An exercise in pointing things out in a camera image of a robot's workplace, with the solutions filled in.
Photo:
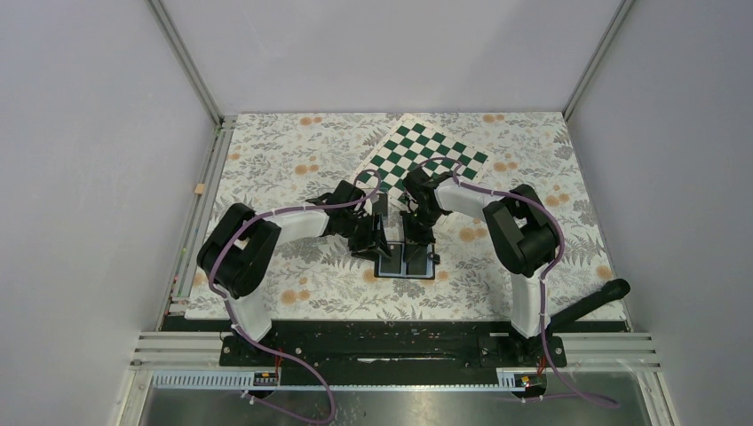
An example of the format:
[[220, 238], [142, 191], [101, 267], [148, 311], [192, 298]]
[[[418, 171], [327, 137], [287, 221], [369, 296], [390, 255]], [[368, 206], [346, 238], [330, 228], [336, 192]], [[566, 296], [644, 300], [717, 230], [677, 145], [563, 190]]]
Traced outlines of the black leather card holder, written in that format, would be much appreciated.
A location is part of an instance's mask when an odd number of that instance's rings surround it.
[[421, 277], [419, 277], [419, 278], [412, 278], [412, 277], [409, 277], [406, 274], [406, 263], [405, 263], [406, 242], [404, 242], [404, 241], [388, 241], [388, 242], [389, 242], [390, 245], [391, 244], [395, 244], [395, 243], [401, 243], [403, 245], [402, 274], [401, 275], [386, 275], [386, 274], [382, 274], [379, 271], [380, 260], [381, 260], [382, 257], [378, 257], [377, 260], [375, 261], [375, 268], [374, 268], [374, 274], [375, 274], [376, 277], [378, 277], [378, 278], [389, 278], [389, 279], [406, 279], [406, 280], [434, 280], [435, 279], [435, 277], [436, 277], [436, 269], [437, 269], [437, 266], [440, 264], [440, 255], [438, 253], [436, 253], [435, 250], [434, 250], [434, 253], [435, 253], [435, 259], [436, 259], [436, 261], [432, 262], [432, 269], [433, 269], [432, 276], [431, 277], [425, 277], [425, 278], [421, 278]]

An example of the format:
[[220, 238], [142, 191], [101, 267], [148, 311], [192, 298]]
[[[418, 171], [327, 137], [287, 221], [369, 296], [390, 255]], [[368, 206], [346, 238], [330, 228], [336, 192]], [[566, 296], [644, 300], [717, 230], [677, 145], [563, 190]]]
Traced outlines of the clear acrylic card stand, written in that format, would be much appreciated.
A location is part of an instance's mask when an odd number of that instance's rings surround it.
[[375, 216], [381, 216], [386, 220], [389, 213], [388, 195], [379, 192], [371, 201], [371, 213]]

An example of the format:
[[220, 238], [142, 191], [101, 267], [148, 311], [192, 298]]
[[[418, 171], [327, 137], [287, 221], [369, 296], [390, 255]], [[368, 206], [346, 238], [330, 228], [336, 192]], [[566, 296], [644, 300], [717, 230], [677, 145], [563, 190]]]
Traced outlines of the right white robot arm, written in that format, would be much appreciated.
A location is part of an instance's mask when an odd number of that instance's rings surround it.
[[453, 213], [486, 224], [495, 254], [511, 275], [511, 325], [518, 335], [510, 340], [509, 352], [518, 364], [534, 364], [544, 354], [541, 337], [551, 320], [544, 281], [560, 260], [564, 239], [535, 190], [520, 185], [509, 192], [498, 191], [452, 172], [431, 177], [420, 168], [411, 170], [402, 183], [410, 205], [401, 213], [403, 236], [409, 244], [434, 244], [433, 227]]

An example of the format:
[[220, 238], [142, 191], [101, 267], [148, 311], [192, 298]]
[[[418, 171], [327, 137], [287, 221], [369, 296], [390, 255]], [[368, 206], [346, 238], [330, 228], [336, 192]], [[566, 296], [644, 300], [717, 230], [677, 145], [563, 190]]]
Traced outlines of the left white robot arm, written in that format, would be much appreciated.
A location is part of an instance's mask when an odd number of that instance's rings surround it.
[[340, 236], [351, 256], [376, 261], [391, 257], [380, 215], [369, 213], [365, 193], [342, 180], [330, 193], [304, 204], [257, 213], [243, 203], [233, 204], [202, 244], [196, 263], [210, 290], [222, 299], [232, 330], [243, 337], [242, 354], [263, 365], [275, 353], [267, 335], [272, 320], [259, 293], [274, 251], [292, 241]]

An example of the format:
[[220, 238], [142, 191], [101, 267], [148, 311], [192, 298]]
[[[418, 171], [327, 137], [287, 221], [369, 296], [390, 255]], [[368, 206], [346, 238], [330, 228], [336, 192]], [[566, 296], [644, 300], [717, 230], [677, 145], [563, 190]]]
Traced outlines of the green white checkerboard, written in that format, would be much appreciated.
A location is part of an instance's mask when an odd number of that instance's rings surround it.
[[492, 154], [411, 114], [403, 115], [366, 155], [353, 180], [382, 193], [395, 206], [408, 200], [403, 179], [421, 167], [433, 177], [456, 170], [461, 178], [478, 182], [493, 162]]

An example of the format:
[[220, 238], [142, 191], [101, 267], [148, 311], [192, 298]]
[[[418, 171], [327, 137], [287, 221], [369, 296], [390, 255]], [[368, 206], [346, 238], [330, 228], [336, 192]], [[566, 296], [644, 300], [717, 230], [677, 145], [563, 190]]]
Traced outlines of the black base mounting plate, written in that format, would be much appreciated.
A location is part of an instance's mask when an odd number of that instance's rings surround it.
[[475, 371], [534, 372], [539, 339], [524, 341], [507, 321], [314, 321], [275, 319], [261, 343], [294, 355], [324, 379], [470, 377]]

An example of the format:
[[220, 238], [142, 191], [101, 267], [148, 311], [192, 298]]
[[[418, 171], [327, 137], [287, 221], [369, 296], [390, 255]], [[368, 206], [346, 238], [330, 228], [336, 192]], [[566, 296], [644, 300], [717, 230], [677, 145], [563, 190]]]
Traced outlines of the aluminium frame rails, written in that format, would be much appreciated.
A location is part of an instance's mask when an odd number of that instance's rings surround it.
[[[198, 252], [199, 232], [209, 223], [210, 199], [219, 185], [219, 157], [229, 149], [237, 118], [219, 111], [165, 3], [149, 1], [147, 8], [215, 125], [215, 135], [200, 172], [200, 178], [208, 188], [204, 195], [195, 196], [189, 211], [175, 260], [176, 276], [164, 302], [165, 308], [170, 309], [180, 305], [182, 299], [179, 294], [187, 289], [187, 274], [195, 265]], [[240, 379], [248, 375], [251, 371], [248, 367], [219, 365], [224, 352], [219, 345], [222, 336], [223, 332], [214, 331], [207, 322], [190, 329], [183, 319], [165, 312], [154, 331], [144, 332], [139, 337], [129, 368], [128, 388], [123, 393], [113, 423], [143, 424], [157, 388], [156, 381], [161, 377], [175, 379], [180, 389], [186, 387], [186, 380], [201, 377], [199, 389], [214, 391], [217, 388], [216, 380]], [[615, 330], [609, 321], [581, 321], [563, 325], [554, 337], [560, 343], [555, 351], [567, 356], [569, 362], [568, 366], [563, 367], [564, 372], [601, 375], [630, 373], [637, 381], [650, 423], [679, 423], [654, 342], [648, 333], [635, 333], [628, 328]]]

